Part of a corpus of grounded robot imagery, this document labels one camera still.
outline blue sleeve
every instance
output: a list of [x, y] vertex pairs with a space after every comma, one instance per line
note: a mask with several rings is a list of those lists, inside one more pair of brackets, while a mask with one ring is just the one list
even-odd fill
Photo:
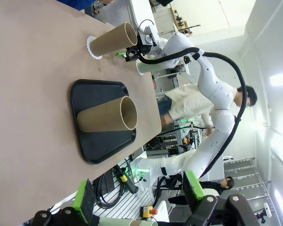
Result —
[[96, 0], [57, 0], [77, 10], [83, 10], [91, 6]]

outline man in white shirt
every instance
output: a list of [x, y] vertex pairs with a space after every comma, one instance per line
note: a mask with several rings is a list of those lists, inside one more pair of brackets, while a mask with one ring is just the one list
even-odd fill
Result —
[[[235, 104], [240, 107], [242, 105], [242, 88], [236, 89], [228, 84], [225, 85], [232, 91]], [[251, 86], [247, 86], [246, 90], [248, 93], [246, 106], [253, 106], [258, 99], [257, 94]], [[200, 93], [197, 84], [175, 88], [158, 101], [162, 125], [168, 125], [173, 120], [201, 115], [207, 128], [207, 136], [212, 133], [212, 125], [208, 115], [212, 106], [213, 103]]]

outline black hair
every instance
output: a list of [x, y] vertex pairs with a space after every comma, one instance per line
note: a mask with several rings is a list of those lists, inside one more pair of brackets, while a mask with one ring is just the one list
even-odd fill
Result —
[[[242, 87], [237, 89], [238, 92], [242, 92]], [[257, 94], [252, 86], [246, 86], [247, 97], [250, 98], [250, 106], [255, 105], [258, 100]]]
[[232, 177], [227, 177], [226, 179], [229, 179], [227, 181], [227, 185], [228, 185], [228, 189], [231, 189], [234, 187], [235, 183], [234, 183], [234, 179]]

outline green led light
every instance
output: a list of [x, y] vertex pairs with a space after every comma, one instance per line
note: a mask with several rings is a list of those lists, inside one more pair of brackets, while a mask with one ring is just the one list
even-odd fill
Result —
[[138, 172], [145, 172], [145, 173], [149, 173], [150, 172], [150, 170], [148, 170], [148, 169], [137, 169], [136, 171], [138, 171]]

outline person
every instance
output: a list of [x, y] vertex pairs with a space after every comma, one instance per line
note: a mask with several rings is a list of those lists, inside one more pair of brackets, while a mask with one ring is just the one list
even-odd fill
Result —
[[[227, 177], [222, 180], [220, 183], [204, 181], [199, 182], [202, 188], [212, 188], [215, 189], [219, 195], [222, 194], [225, 190], [232, 189], [234, 187], [234, 179], [232, 177]], [[184, 195], [175, 196], [168, 199], [170, 203], [179, 204], [179, 205], [187, 205], [188, 202]]]
[[[85, 8], [90, 7], [93, 3], [95, 3], [96, 0], [57, 0], [59, 2], [62, 2], [72, 8], [75, 8], [77, 10], [83, 10]], [[103, 4], [110, 4], [113, 3], [114, 0], [100, 0], [100, 3]]]
[[[237, 106], [242, 105], [242, 87], [233, 88], [225, 83], [233, 93], [233, 101]], [[257, 101], [257, 94], [253, 87], [246, 86], [247, 90], [247, 106], [253, 106]], [[210, 123], [210, 112], [214, 104], [207, 99], [198, 90], [197, 84], [189, 84], [182, 87], [177, 87], [167, 92], [161, 99], [158, 100], [158, 109], [162, 125], [168, 125], [174, 120], [191, 118], [201, 115], [207, 128], [207, 136], [213, 129]]]

